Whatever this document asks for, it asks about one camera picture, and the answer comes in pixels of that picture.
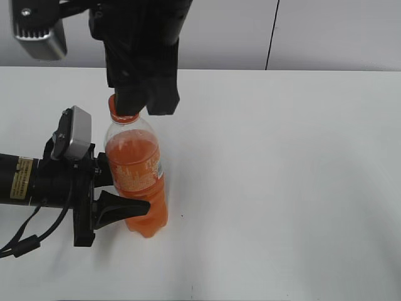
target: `gray wall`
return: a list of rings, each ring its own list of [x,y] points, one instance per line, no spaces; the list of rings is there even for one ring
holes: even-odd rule
[[[281,0],[270,70],[401,70],[400,0]]]
[[[266,66],[276,0],[195,0],[181,34],[181,68]],[[87,13],[64,20],[68,56],[32,60],[11,37],[8,1],[0,0],[0,66],[104,66],[103,44],[91,38]]]
[[[278,0],[194,0],[181,34],[180,68],[266,66]],[[32,60],[11,37],[0,0],[0,66],[104,66],[88,16],[65,20],[68,56]],[[280,0],[269,70],[401,70],[401,0]]]

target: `orange bottle cap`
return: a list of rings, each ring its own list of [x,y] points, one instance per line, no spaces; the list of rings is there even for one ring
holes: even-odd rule
[[[108,99],[108,108],[110,109],[110,115],[112,116],[112,119],[119,124],[129,124],[139,118],[139,113],[134,116],[118,116],[115,109],[115,94],[110,96]]]

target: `black cable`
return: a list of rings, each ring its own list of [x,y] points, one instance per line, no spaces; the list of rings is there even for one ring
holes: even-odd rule
[[[49,237],[50,234],[52,234],[54,232],[55,229],[57,229],[57,227],[59,227],[59,225],[61,224],[61,222],[63,221],[64,217],[67,214],[67,211],[70,208],[70,204],[71,204],[71,200],[73,198],[73,179],[71,177],[71,181],[70,181],[70,190],[68,191],[68,196],[67,196],[67,200],[64,204],[63,209],[61,210],[60,215],[58,216],[58,218],[56,219],[56,221],[51,225],[51,227],[44,232],[41,236],[39,236],[39,241],[43,241],[45,240],[47,237]]]
[[[11,255],[13,255],[13,251],[5,251],[5,252],[0,253],[0,258],[8,257]]]
[[[11,255],[14,255],[15,257],[19,257],[23,254],[28,253],[29,251],[33,251],[34,249],[40,247],[40,242],[45,240],[47,237],[49,237],[49,235],[52,234],[55,229],[57,229],[57,227],[61,224],[62,220],[66,216],[67,211],[70,208],[70,204],[72,202],[73,188],[74,188],[74,182],[73,182],[73,176],[71,173],[70,190],[68,191],[67,200],[63,206],[63,209],[61,210],[60,215],[57,217],[56,221],[41,236],[37,237],[36,235],[33,235],[33,236],[26,238],[25,240],[20,241],[19,239],[23,235],[23,232],[24,232],[24,229],[25,229],[27,223],[39,211],[41,206],[38,206],[37,208],[35,208],[34,213],[23,223],[23,225],[20,227],[17,234],[15,234],[15,236],[11,239],[11,241],[0,250],[0,258],[8,257]]]

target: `plastic bottle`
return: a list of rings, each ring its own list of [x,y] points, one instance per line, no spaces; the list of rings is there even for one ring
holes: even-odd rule
[[[108,101],[113,123],[105,138],[114,186],[120,196],[150,202],[145,216],[125,222],[129,230],[152,237],[167,224],[168,218],[159,144],[150,125],[139,114],[116,115],[114,98],[112,95]]]

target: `white table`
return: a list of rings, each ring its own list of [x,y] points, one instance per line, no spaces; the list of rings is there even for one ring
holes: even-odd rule
[[[174,116],[147,119],[165,229],[121,222],[73,248],[69,214],[39,250],[0,260],[1,300],[401,300],[401,73],[180,71],[179,88]],[[39,157],[74,104],[103,149],[104,70],[4,67],[0,91],[0,152]],[[32,210],[0,205],[0,245]]]

